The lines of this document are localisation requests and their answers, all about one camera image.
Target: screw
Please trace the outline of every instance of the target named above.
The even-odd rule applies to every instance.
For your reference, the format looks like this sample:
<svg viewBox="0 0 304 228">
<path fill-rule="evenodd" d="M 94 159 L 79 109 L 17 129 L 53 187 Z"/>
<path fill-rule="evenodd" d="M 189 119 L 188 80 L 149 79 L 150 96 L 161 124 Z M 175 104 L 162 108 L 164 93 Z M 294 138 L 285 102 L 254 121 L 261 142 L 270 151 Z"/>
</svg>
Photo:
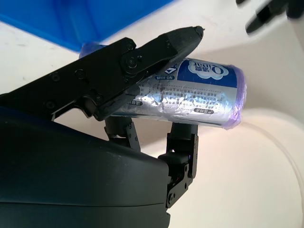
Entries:
<svg viewBox="0 0 304 228">
<path fill-rule="evenodd" d="M 172 193 L 169 195 L 169 204 L 171 204 L 171 202 L 173 201 L 173 196 Z"/>
<path fill-rule="evenodd" d="M 55 103 L 54 102 L 52 102 L 52 101 L 47 101 L 46 103 L 45 103 L 45 107 L 47 108 L 47 109 L 54 109 L 55 108 Z"/>
<path fill-rule="evenodd" d="M 136 60 L 135 60 L 133 57 L 131 57 L 131 58 L 127 61 L 127 65 L 128 65 L 128 67 L 131 68 L 131 69 L 136 68 L 136 67 L 137 67 Z"/>
<path fill-rule="evenodd" d="M 57 72 L 54 72 L 51 74 L 51 79 L 54 81 L 54 82 L 58 82 L 60 80 L 60 76 Z"/>
<path fill-rule="evenodd" d="M 129 50 L 129 51 L 131 51 L 131 50 L 133 50 L 134 49 L 134 46 L 133 46 L 133 44 L 132 43 L 127 43 L 127 49 Z"/>
<path fill-rule="evenodd" d="M 75 76 L 78 78 L 78 79 L 85 79 L 86 78 L 86 73 L 84 70 L 77 70 L 75 71 Z"/>
<path fill-rule="evenodd" d="M 97 96 L 95 97 L 95 101 L 96 101 L 97 103 L 101 102 L 102 100 L 103 100 L 103 97 L 102 97 L 101 95 L 97 95 Z"/>
</svg>

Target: plastic wrapping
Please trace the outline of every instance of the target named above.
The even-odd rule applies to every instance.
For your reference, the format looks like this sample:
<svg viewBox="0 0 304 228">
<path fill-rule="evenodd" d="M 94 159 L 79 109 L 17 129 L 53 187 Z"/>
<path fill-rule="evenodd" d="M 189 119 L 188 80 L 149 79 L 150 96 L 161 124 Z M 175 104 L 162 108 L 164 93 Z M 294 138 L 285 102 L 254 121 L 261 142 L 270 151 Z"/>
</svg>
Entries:
<svg viewBox="0 0 304 228">
<path fill-rule="evenodd" d="M 80 56 L 99 48 L 84 46 Z M 231 129 L 240 123 L 246 99 L 239 68 L 191 58 L 151 76 L 139 87 L 139 96 L 114 115 Z"/>
</svg>

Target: blue label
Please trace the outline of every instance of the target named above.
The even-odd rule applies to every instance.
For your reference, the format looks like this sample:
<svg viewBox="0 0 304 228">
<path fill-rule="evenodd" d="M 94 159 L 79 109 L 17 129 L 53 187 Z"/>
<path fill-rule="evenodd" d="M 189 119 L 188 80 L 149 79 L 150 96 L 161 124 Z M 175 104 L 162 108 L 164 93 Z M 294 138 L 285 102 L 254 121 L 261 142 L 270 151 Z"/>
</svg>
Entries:
<svg viewBox="0 0 304 228">
<path fill-rule="evenodd" d="M 237 87 L 237 76 L 233 68 L 194 59 L 186 59 L 182 62 L 177 80 L 232 88 Z"/>
<path fill-rule="evenodd" d="M 170 75 L 170 76 L 155 76 L 156 80 L 174 80 L 175 77 Z"/>
</svg>

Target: metal bracket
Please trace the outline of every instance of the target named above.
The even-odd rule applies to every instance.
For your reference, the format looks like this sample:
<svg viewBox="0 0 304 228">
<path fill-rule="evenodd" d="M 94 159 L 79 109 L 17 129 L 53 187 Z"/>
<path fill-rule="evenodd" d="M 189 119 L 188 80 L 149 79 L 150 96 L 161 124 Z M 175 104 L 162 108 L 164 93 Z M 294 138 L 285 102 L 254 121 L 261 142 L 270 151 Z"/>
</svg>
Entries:
<svg viewBox="0 0 304 228">
<path fill-rule="evenodd" d="M 130 117 L 110 116 L 105 120 L 104 130 L 109 141 L 141 151 L 136 128 Z"/>
<path fill-rule="evenodd" d="M 167 136 L 167 151 L 158 158 L 169 167 L 166 207 L 170 208 L 188 190 L 196 176 L 198 143 L 197 125 L 172 123 Z"/>
</svg>

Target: bolt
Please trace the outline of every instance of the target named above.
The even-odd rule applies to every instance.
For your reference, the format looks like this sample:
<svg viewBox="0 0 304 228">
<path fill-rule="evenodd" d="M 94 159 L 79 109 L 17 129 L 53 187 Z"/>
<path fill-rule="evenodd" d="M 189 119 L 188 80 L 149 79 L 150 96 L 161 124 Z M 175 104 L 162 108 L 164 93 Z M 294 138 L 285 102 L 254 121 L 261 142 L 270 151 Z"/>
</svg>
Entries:
<svg viewBox="0 0 304 228">
<path fill-rule="evenodd" d="M 84 70 L 77 70 L 75 71 L 75 76 L 78 78 L 78 79 L 85 79 L 86 78 L 86 73 Z"/>
<path fill-rule="evenodd" d="M 133 57 L 131 57 L 130 59 L 128 59 L 127 65 L 128 65 L 128 67 L 131 68 L 131 69 L 136 68 L 136 67 L 137 67 L 136 60 L 135 60 Z"/>
<path fill-rule="evenodd" d="M 51 74 L 51 79 L 54 81 L 54 82 L 58 82 L 60 80 L 60 76 L 57 72 L 54 72 Z"/>
<path fill-rule="evenodd" d="M 173 201 L 173 196 L 172 193 L 169 195 L 169 204 L 171 204 L 171 202 Z"/>
<path fill-rule="evenodd" d="M 127 49 L 129 50 L 129 51 L 131 51 L 131 50 L 133 50 L 134 49 L 134 46 L 133 46 L 133 44 L 132 43 L 127 43 Z"/>
<path fill-rule="evenodd" d="M 54 102 L 52 102 L 52 101 L 47 101 L 46 103 L 45 103 L 45 107 L 47 108 L 47 109 L 54 109 L 55 108 L 55 103 Z"/>
<path fill-rule="evenodd" d="M 137 60 L 138 60 L 139 62 L 141 62 L 141 61 L 143 60 L 143 57 L 142 57 L 142 56 L 138 56 L 138 57 L 137 57 Z"/>
</svg>

